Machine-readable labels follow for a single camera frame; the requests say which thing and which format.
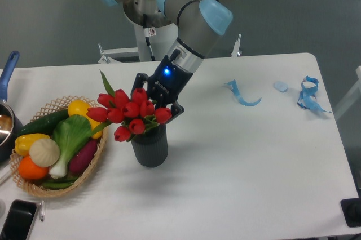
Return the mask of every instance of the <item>tulip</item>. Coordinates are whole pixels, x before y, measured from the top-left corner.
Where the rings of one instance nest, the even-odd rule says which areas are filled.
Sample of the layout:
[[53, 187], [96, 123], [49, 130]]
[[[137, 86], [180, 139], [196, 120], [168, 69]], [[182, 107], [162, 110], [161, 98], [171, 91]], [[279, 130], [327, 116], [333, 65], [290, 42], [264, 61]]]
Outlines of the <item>tulip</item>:
[[149, 100], [143, 101], [140, 105], [140, 116], [143, 118], [154, 114], [154, 105]]
[[129, 118], [135, 118], [139, 115], [139, 105], [135, 102], [128, 102], [122, 108], [123, 115]]
[[108, 120], [113, 123], [121, 123], [124, 121], [124, 114], [119, 108], [109, 108], [107, 109]]
[[122, 89], [115, 91], [115, 106], [117, 108], [122, 109], [129, 101], [129, 97]]
[[136, 88], [131, 95], [131, 100], [136, 102], [139, 106], [143, 103], [143, 101], [148, 100], [147, 92], [144, 88]]
[[112, 104], [115, 104], [115, 98], [108, 94], [99, 94], [98, 103], [106, 108], [112, 108]]
[[156, 117], [156, 122], [163, 124], [171, 118], [171, 111], [169, 108], [158, 108], [155, 110], [154, 115]]
[[107, 120], [107, 109], [106, 108], [88, 108], [86, 115], [100, 123], [103, 123]]
[[142, 134], [144, 130], [146, 129], [146, 126], [144, 125], [143, 121], [141, 119], [134, 119], [129, 124], [129, 130], [133, 134]]
[[114, 139], [116, 141], [125, 141], [130, 139], [131, 132], [125, 126], [120, 126], [114, 132]]

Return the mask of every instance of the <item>smartphone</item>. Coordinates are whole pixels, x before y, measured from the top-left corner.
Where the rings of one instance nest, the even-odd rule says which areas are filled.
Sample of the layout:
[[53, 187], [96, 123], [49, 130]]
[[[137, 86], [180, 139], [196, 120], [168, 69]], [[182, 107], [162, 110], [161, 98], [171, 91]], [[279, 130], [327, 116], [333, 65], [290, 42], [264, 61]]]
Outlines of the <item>smartphone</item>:
[[11, 203], [0, 240], [27, 240], [33, 227], [38, 204], [19, 199]]

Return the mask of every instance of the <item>tulip bouquet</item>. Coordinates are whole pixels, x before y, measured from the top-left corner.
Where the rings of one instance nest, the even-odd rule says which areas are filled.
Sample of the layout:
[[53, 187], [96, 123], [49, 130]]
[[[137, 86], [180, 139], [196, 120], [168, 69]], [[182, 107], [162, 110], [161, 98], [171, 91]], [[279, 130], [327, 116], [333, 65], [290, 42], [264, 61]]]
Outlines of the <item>tulip bouquet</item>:
[[100, 122], [96, 127], [102, 130], [115, 123], [120, 124], [114, 132], [116, 141], [130, 141], [136, 136], [146, 135], [158, 125], [165, 124], [171, 118], [169, 108], [155, 109], [144, 88], [136, 88], [131, 97], [122, 90], [113, 90], [103, 72], [103, 84], [106, 94], [99, 94], [98, 103], [103, 107], [88, 108], [87, 116]]

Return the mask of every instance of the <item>blue lanyard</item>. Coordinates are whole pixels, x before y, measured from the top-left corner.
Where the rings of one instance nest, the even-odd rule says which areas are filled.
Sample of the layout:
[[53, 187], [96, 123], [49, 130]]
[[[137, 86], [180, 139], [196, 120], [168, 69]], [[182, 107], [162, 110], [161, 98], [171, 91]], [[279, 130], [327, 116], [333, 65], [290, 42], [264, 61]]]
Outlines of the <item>blue lanyard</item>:
[[[312, 82], [315, 86], [311, 88], [306, 88], [303, 84], [304, 82]], [[318, 90], [318, 80], [316, 78], [310, 78], [306, 76], [302, 83], [301, 83], [302, 91], [300, 92], [300, 96], [298, 97], [297, 105], [302, 107], [303, 109], [310, 109], [310, 110], [318, 110], [320, 112], [329, 112], [321, 108], [321, 106], [316, 102], [316, 92]]]
[[237, 98], [238, 102], [241, 103], [242, 105], [245, 106], [256, 106], [259, 102], [261, 102], [261, 99], [258, 99], [256, 102], [246, 102], [242, 96], [241, 93], [238, 90], [238, 86], [237, 86], [237, 82], [235, 80], [233, 81], [229, 81], [227, 83], [225, 83], [225, 85], [231, 86], [231, 90], [233, 92], [233, 94], [235, 95], [235, 97]]

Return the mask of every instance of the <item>wicker basket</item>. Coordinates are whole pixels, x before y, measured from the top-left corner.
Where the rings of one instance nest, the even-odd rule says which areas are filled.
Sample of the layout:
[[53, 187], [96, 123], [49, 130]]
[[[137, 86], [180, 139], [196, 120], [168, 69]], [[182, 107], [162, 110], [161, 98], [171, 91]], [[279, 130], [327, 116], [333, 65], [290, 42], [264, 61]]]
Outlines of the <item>wicker basket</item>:
[[[58, 98], [58, 99], [53, 100], [50, 103], [46, 104], [43, 108], [40, 109], [39, 112], [36, 113], [36, 115], [30, 121], [41, 118], [44, 115], [55, 112], [57, 110], [66, 109], [71, 101], [77, 100], [77, 99], [81, 99], [81, 100], [87, 102], [91, 106], [98, 106], [98, 104], [95, 101], [89, 100], [82, 96], [81, 97], [77, 97], [77, 96], [67, 96], [66, 97], [65, 96], [63, 98]], [[60, 190], [50, 190], [50, 189], [45, 189], [42, 186], [36, 186], [35, 184], [32, 184], [32, 183], [26, 181], [25, 179], [23, 179], [19, 175], [19, 172], [17, 170], [19, 167], [19, 163], [23, 157], [18, 155], [14, 150], [12, 151], [12, 154], [10, 156], [11, 175], [13, 177], [13, 180], [19, 188], [22, 188], [28, 194], [38, 197], [38, 198], [56, 198], [56, 197], [64, 196], [64, 195], [68, 194], [69, 192], [75, 190], [82, 183], [84, 183], [84, 181], [92, 173], [100, 156], [104, 152], [105, 144], [107, 141], [107, 135], [108, 135], [108, 128], [106, 127], [103, 130], [103, 136], [100, 139], [100, 143], [98, 144], [98, 150], [94, 154], [93, 160], [89, 164], [88, 168], [84, 171], [84, 173], [69, 188], [60, 189]]]

